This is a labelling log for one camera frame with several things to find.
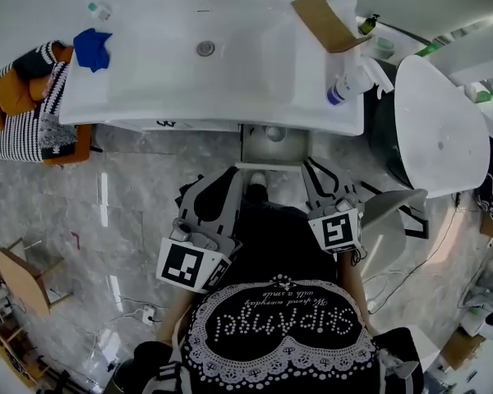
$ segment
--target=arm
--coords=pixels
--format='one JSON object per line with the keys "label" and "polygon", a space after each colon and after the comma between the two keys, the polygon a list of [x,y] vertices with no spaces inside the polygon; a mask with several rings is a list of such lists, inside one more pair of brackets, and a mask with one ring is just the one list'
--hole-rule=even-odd
{"label": "arm", "polygon": [[367,330],[372,336],[377,336],[376,330],[371,326],[369,321],[369,309],[367,308],[367,300],[365,291],[363,290],[362,275],[358,265],[355,267],[351,264],[352,251],[338,254],[338,275],[339,286],[345,289],[350,296],[356,301],[358,308],[362,314],[363,321]]}
{"label": "arm", "polygon": [[[187,291],[186,289],[181,289],[175,298],[168,313],[164,316],[163,322],[160,327],[155,332],[155,339],[164,343],[168,346],[172,345],[173,329],[175,328],[176,322],[182,317],[182,315],[191,307],[196,293],[192,291]],[[187,326],[188,317],[185,315],[185,320],[181,327],[179,328],[179,333],[184,334]]]}

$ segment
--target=white sneaker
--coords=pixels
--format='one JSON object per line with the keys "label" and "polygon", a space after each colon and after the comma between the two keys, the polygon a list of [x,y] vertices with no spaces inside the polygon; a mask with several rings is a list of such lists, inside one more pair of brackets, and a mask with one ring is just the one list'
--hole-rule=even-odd
{"label": "white sneaker", "polygon": [[266,175],[264,172],[254,172],[250,178],[250,185],[258,184],[266,188]]}

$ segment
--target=drain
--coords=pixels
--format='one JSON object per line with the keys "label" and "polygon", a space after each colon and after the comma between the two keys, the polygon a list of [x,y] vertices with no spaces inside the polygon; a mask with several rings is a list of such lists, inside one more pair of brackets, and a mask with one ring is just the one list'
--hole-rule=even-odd
{"label": "drain", "polygon": [[212,41],[203,41],[197,44],[196,51],[201,57],[208,57],[214,53],[215,45]]}

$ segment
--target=white container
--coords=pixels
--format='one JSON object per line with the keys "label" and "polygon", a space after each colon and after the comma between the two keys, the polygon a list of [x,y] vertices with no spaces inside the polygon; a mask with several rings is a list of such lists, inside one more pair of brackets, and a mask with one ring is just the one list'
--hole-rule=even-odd
{"label": "white container", "polygon": [[381,93],[386,93],[394,89],[393,84],[382,70],[376,60],[370,57],[362,57],[362,64],[356,66],[353,71],[346,71],[340,76],[334,86],[327,90],[327,100],[333,105],[339,105],[346,101],[355,99],[359,94],[363,94],[378,85],[378,99]]}
{"label": "white container", "polygon": [[91,17],[98,19],[101,22],[105,22],[112,15],[112,12],[104,4],[90,3],[88,9],[91,11]]}
{"label": "white container", "polygon": [[470,308],[463,316],[460,326],[471,337],[480,334],[486,339],[493,340],[493,326],[486,323],[486,317],[491,311],[482,308]]}

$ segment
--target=spray bottle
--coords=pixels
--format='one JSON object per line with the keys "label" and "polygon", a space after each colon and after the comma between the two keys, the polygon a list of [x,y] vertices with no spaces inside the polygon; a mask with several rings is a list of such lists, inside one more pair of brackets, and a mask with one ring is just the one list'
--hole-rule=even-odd
{"label": "spray bottle", "polygon": [[394,90],[389,77],[382,70],[376,60],[370,57],[362,57],[362,64],[356,66],[353,71],[343,73],[327,90],[327,100],[333,105],[340,105],[345,101],[356,98],[378,85],[377,97],[381,99],[381,93]]}

